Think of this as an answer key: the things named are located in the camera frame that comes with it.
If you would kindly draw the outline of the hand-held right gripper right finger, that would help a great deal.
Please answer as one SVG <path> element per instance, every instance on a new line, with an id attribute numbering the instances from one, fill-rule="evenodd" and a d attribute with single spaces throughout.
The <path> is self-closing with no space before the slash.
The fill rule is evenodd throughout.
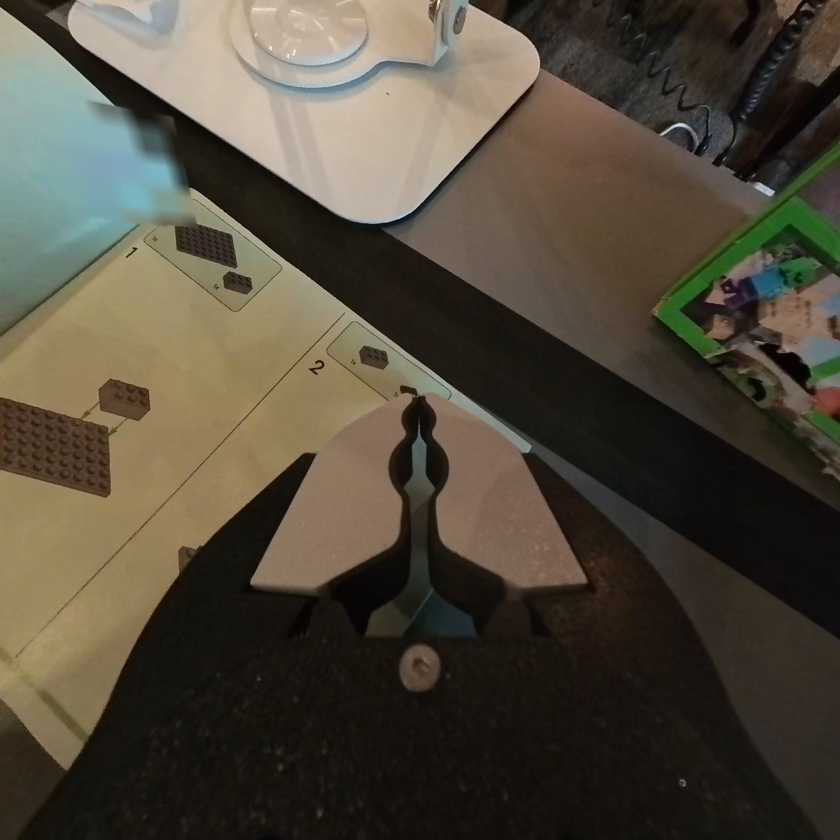
<path id="1" fill-rule="evenodd" d="M 437 535 L 508 592 L 580 590 L 587 578 L 509 437 L 436 394 L 425 398 L 427 453 L 444 458 Z"/>

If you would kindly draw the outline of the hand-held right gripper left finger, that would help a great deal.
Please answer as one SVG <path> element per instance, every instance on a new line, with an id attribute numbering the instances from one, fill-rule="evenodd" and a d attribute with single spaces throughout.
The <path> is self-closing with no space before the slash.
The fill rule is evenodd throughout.
<path id="1" fill-rule="evenodd" d="M 263 592 L 326 592 L 407 534 L 416 396 L 399 396 L 320 448 L 251 577 Z"/>

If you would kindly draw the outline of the building instruction booklet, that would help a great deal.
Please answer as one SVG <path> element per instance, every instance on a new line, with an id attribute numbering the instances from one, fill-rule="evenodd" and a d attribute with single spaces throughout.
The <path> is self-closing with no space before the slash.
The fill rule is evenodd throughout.
<path id="1" fill-rule="evenodd" d="M 2 186 L 2 706 L 60 770 L 97 724 L 182 565 L 299 455 L 399 395 L 340 362 L 381 347 L 405 386 L 524 440 L 195 193 L 250 295 L 172 227 L 98 238 Z"/>

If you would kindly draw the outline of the grey desk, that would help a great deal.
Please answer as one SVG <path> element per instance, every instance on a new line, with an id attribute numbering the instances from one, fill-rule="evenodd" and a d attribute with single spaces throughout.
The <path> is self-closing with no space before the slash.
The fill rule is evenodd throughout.
<path id="1" fill-rule="evenodd" d="M 683 532 L 577 466 L 534 453 L 623 530 L 661 573 L 698 631 L 751 737 L 823 838 L 838 838 L 838 638 Z M 76 757 L 130 648 L 203 538 L 167 503 L 101 568 L 59 548 L 3 552 L 2 697 L 54 761 Z"/>

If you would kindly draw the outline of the dark desk with wooden edge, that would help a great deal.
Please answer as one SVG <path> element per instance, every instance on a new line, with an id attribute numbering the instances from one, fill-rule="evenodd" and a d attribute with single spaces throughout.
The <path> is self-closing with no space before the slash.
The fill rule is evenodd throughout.
<path id="1" fill-rule="evenodd" d="M 426 204 L 331 214 L 189 118 L 187 180 L 595 483 L 838 636 L 838 483 L 650 316 L 762 197 L 543 72 Z"/>

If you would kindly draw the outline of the green toy set box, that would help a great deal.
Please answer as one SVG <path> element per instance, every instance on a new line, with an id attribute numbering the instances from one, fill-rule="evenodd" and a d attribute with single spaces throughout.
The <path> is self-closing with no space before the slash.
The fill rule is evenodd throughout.
<path id="1" fill-rule="evenodd" d="M 839 477 L 839 147 L 653 312 Z"/>

